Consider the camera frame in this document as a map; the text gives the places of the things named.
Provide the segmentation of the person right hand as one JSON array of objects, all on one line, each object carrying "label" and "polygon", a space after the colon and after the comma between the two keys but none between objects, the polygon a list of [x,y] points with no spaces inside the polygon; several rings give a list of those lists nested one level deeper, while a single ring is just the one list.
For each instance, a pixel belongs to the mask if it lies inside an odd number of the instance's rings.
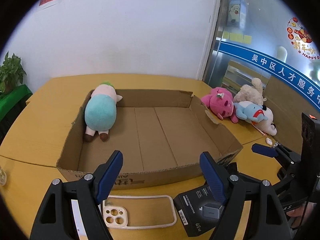
[{"label": "person right hand", "polygon": [[286,214],[292,220],[290,227],[295,229],[298,228],[300,224],[304,224],[315,207],[316,203],[308,202],[294,210],[288,211]]}]

